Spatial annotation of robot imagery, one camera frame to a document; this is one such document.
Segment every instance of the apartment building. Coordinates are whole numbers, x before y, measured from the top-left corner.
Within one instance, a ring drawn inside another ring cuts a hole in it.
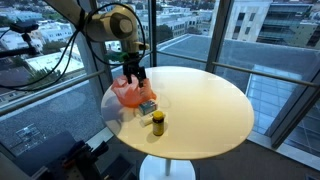
[[[39,28],[31,32],[31,37],[39,39],[43,44],[52,41],[66,41],[72,36],[71,25],[59,23],[59,22],[48,22],[40,25]]]
[[[257,42],[289,45],[288,41],[292,41],[295,36],[295,27],[300,26],[312,6],[301,3],[271,3]]]
[[[1,38],[0,43],[6,50],[28,47],[27,42],[22,39],[21,34],[13,31],[8,31]],[[39,39],[31,38],[31,44],[37,49],[37,51],[42,51],[43,45]]]
[[[146,10],[137,10],[146,39],[149,38],[149,21],[146,16],[147,13]],[[206,27],[202,24],[203,19],[204,16],[192,13],[190,8],[168,6],[164,8],[161,14],[157,14],[157,26],[167,25],[172,30],[173,38],[176,38],[187,33],[189,27],[197,29]],[[139,41],[142,41],[140,26],[138,26],[138,35]]]
[[[320,49],[320,25],[318,23],[302,21],[297,26],[290,26],[290,30],[294,35],[287,40],[287,45]]]
[[[236,0],[231,12],[226,39],[255,42],[263,26],[272,0]],[[212,36],[220,1],[213,9],[209,36]]]
[[[41,13],[31,11],[19,11],[14,8],[5,8],[0,12],[0,16],[5,16],[12,21],[28,21],[42,19]]]

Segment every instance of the table top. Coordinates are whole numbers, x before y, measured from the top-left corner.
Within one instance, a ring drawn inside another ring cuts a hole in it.
[[[137,108],[123,107],[109,88],[101,102],[104,122],[121,141],[139,151],[170,159],[201,159],[240,145],[254,122],[251,103],[232,83],[214,74],[184,67],[146,69],[166,114],[162,136],[143,127]]]

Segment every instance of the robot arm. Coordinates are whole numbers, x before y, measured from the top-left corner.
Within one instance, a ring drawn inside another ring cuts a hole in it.
[[[147,49],[138,42],[137,20],[133,13],[125,7],[115,6],[112,11],[105,14],[95,14],[88,23],[83,24],[89,13],[85,12],[74,0],[44,0],[57,12],[67,18],[76,28],[86,34],[90,40],[104,42],[119,40],[122,51],[128,53],[123,73],[131,83],[131,74],[139,80],[142,87],[146,78],[144,67],[139,67],[139,50]]]

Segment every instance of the bottle cap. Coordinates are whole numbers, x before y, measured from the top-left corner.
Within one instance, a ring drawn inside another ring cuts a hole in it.
[[[153,119],[155,119],[155,120],[161,120],[161,119],[163,119],[163,118],[164,118],[164,114],[163,114],[162,111],[155,111],[155,112],[153,113]]]

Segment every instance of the black cable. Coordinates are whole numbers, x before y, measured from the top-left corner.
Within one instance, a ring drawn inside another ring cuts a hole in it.
[[[62,62],[62,59],[63,59],[63,57],[64,57],[64,55],[65,55],[65,53],[66,53],[66,51],[67,51],[67,49],[68,49],[68,47],[69,47],[69,45],[70,45],[70,43],[72,42],[73,38],[75,38],[75,36],[78,34],[78,32],[79,32],[78,30],[75,31],[75,32],[73,33],[73,35],[70,37],[70,39],[69,39],[69,41],[68,41],[68,43],[67,43],[64,51],[62,52],[62,55],[61,55],[58,63],[57,63],[56,66],[53,67],[46,75],[44,75],[43,77],[39,78],[39,79],[36,80],[36,81],[33,81],[33,82],[31,82],[31,83],[27,83],[27,84],[23,84],[23,85],[6,86],[6,85],[0,84],[0,88],[7,88],[7,89],[12,89],[12,90],[18,90],[18,91],[20,91],[20,90],[22,90],[22,89],[17,89],[17,88],[26,87],[26,86],[30,86],[30,85],[36,84],[36,83],[40,82],[41,80],[45,79],[46,77],[48,77],[51,73],[53,73],[53,72],[57,69],[57,67],[58,67],[58,66],[60,65],[60,63]]]
[[[76,36],[78,35],[79,33],[79,30],[76,30],[73,35],[71,36],[70,40],[71,40],[71,47],[70,47],[70,52],[69,52],[69,58],[68,58],[68,62],[67,62],[67,65],[66,67],[64,68],[62,74],[53,82],[49,83],[49,84],[46,84],[44,86],[41,86],[39,88],[34,88],[34,89],[17,89],[17,88],[9,88],[9,89],[12,89],[12,90],[17,90],[17,91],[39,91],[39,90],[43,90],[43,89],[46,89],[50,86],[52,86],[53,84],[57,83],[65,74],[65,72],[67,71],[68,69],[68,66],[69,66],[69,63],[70,63],[70,60],[71,60],[71,56],[72,56],[72,49],[73,49],[73,45],[74,45],[74,42],[75,42],[75,39],[76,39]]]
[[[67,65],[66,67],[64,68],[63,72],[61,73],[61,75],[53,82],[49,83],[49,84],[46,84],[44,86],[41,86],[39,88],[35,88],[35,89],[28,89],[28,91],[39,91],[39,90],[43,90],[43,89],[46,89],[50,86],[52,86],[53,84],[57,83],[66,73],[67,69],[68,69],[68,66],[69,66],[69,63],[70,63],[70,60],[71,60],[71,56],[72,56],[72,49],[73,49],[73,45],[74,45],[74,42],[76,40],[76,36],[78,35],[79,31],[75,31],[74,34],[74,38],[72,40],[72,43],[71,43],[71,47],[70,47],[70,52],[69,52],[69,58],[68,58],[68,62],[67,62]]]
[[[106,7],[112,6],[112,5],[122,6],[122,7],[126,8],[126,9],[128,9],[128,10],[135,16],[135,18],[137,19],[137,21],[138,21],[138,23],[139,23],[140,29],[141,29],[142,38],[143,38],[143,45],[144,45],[144,47],[145,47],[145,45],[146,45],[145,34],[144,34],[144,30],[143,30],[143,28],[142,28],[142,23],[141,23],[139,17],[138,17],[138,16],[135,14],[135,12],[134,12],[131,8],[129,8],[128,6],[126,6],[126,5],[124,5],[124,4],[121,4],[121,3],[116,3],[116,2],[114,2],[114,3],[109,3],[109,4],[106,4],[106,5],[104,5],[104,6],[101,6],[100,8],[96,9],[95,11],[91,11],[91,12],[88,14],[88,16],[87,16],[86,19],[85,19],[85,23],[84,23],[84,25],[85,25],[84,35],[85,35],[85,38],[86,38],[86,41],[87,41],[87,45],[88,45],[88,47],[89,47],[92,55],[93,55],[95,58],[97,58],[101,63],[106,64],[106,65],[121,66],[121,65],[130,64],[130,63],[132,63],[132,62],[140,62],[141,59],[142,59],[142,58],[144,57],[144,55],[145,55],[145,48],[143,49],[142,55],[141,55],[141,57],[140,57],[138,60],[131,60],[131,61],[127,61],[127,62],[119,63],[119,64],[112,64],[112,63],[104,62],[104,60],[102,60],[100,57],[98,57],[98,55],[97,55],[97,54],[93,51],[93,49],[92,49],[92,46],[91,46],[91,43],[90,43],[90,39],[89,39],[88,34],[87,34],[87,32],[88,32],[88,31],[87,31],[87,28],[88,28],[87,25],[88,25],[89,21],[92,20],[92,17],[93,17],[96,13],[98,13],[98,12],[99,12],[100,10],[102,10],[103,8],[106,8]]]
[[[127,7],[127,6],[124,5],[124,4],[121,4],[121,3],[110,3],[110,4],[106,4],[106,5],[98,8],[98,9],[96,9],[95,11],[89,13],[89,15],[87,16],[87,18],[85,19],[85,24],[84,24],[84,26],[86,26],[86,25],[88,24],[88,21],[91,20],[91,18],[92,18],[92,16],[93,16],[94,14],[96,14],[98,11],[102,10],[103,8],[108,7],[108,6],[111,6],[111,5],[119,5],[119,6],[122,6],[122,7],[126,8],[126,9],[128,9],[128,10],[136,17],[136,19],[137,19],[137,21],[138,21],[138,23],[139,23],[139,25],[140,25],[141,31],[142,31],[143,45],[144,45],[144,47],[145,47],[145,35],[144,35],[144,30],[143,30],[143,28],[142,28],[142,23],[141,23],[140,19],[137,17],[137,15],[135,14],[135,12],[134,12],[131,8]],[[56,83],[57,81],[59,81],[59,80],[62,78],[62,76],[64,75],[64,73],[63,73],[56,81],[54,81],[53,83],[50,83],[50,85],[47,85],[47,86],[45,86],[45,87],[36,88],[36,89],[31,89],[31,90],[30,90],[30,89],[18,89],[18,88],[20,88],[20,87],[26,87],[26,86],[30,86],[30,85],[36,84],[36,83],[40,82],[41,80],[45,79],[46,77],[48,77],[51,73],[53,73],[53,72],[55,71],[55,69],[59,66],[59,64],[61,63],[61,61],[62,61],[62,59],[63,59],[63,57],[64,57],[64,55],[65,55],[65,52],[66,52],[66,50],[67,50],[67,48],[69,47],[69,45],[70,45],[71,42],[72,42],[72,47],[73,47],[74,40],[75,40],[78,32],[80,31],[79,28],[81,28],[81,27],[78,27],[78,28],[77,28],[76,32],[71,36],[70,40],[68,41],[67,46],[66,46],[66,48],[64,49],[64,51],[63,51],[63,53],[62,53],[62,55],[61,55],[61,57],[60,57],[60,59],[59,59],[59,62],[58,62],[58,63],[56,64],[56,66],[55,66],[53,69],[51,69],[51,71],[49,71],[45,76],[39,78],[38,80],[36,80],[36,81],[34,81],[34,82],[27,83],[27,84],[24,84],[24,85],[5,86],[5,85],[0,84],[0,87],[2,87],[2,88],[7,88],[7,89],[12,89],[12,90],[18,90],[18,91],[37,91],[37,90],[45,89],[45,88],[51,86],[52,84]],[[89,37],[88,37],[88,35],[87,35],[87,31],[85,31],[85,37],[86,37],[87,44],[88,44],[88,46],[89,46],[89,48],[90,48],[90,51],[91,51],[91,53],[93,54],[93,56],[96,57],[100,62],[102,62],[103,64],[106,64],[106,65],[121,66],[121,65],[129,64],[129,63],[131,63],[131,62],[136,62],[136,61],[140,62],[141,59],[142,59],[142,58],[144,57],[144,55],[145,55],[145,48],[144,48],[144,49],[143,49],[142,56],[139,58],[139,60],[131,60],[131,61],[127,61],[127,62],[119,63],[119,64],[106,63],[106,62],[104,62],[102,59],[100,59],[100,58],[95,54],[95,52],[93,51],[92,46],[91,46],[91,44],[89,43]]]
[[[10,31],[10,28],[8,30],[6,30],[3,34],[1,34],[0,39],[2,39],[2,37],[9,31]]]

